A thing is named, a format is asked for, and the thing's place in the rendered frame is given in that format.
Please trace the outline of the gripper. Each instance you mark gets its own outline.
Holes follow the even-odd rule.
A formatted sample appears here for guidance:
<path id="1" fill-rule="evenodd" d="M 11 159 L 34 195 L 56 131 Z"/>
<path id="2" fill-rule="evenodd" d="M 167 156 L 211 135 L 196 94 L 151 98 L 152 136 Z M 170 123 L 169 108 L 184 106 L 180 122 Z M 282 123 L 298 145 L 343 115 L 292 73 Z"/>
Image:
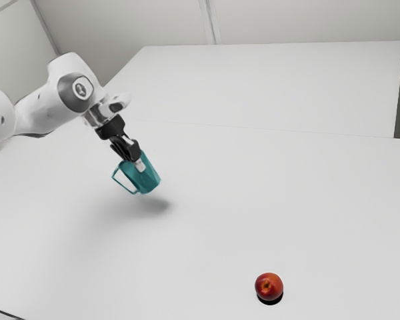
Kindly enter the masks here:
<path id="1" fill-rule="evenodd" d="M 124 128 L 125 122 L 122 116 L 116 115 L 101 127 L 96 128 L 95 132 L 101 140 L 110 139 L 112 150 L 123 160 L 132 162 L 138 172 L 142 173 L 146 166 L 141 159 L 141 148 L 137 140 L 125 134 Z"/>

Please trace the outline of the teal faceted mug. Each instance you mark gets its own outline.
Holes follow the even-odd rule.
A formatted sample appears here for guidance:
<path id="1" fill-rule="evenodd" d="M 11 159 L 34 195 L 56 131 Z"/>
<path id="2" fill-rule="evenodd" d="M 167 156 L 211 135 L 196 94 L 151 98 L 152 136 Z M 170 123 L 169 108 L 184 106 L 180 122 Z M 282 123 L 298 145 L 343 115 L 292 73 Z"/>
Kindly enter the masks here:
<path id="1" fill-rule="evenodd" d="M 120 172 L 124 176 L 124 181 L 129 181 L 133 186 L 130 189 L 119 180 L 116 175 Z M 123 160 L 115 168 L 111 178 L 122 188 L 132 195 L 148 194 L 154 190 L 161 182 L 161 178 L 155 168 L 150 163 L 148 157 L 141 151 L 139 160 L 135 163 Z"/>

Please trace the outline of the red apple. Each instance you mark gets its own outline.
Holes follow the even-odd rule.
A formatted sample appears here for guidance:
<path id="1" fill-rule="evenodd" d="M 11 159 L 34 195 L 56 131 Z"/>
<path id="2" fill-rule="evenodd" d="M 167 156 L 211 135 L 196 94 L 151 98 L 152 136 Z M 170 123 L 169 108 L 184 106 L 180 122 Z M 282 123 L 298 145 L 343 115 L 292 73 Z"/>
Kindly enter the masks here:
<path id="1" fill-rule="evenodd" d="M 274 301 L 284 291 L 283 282 L 275 273 L 262 273 L 255 280 L 255 292 L 263 300 Z"/>

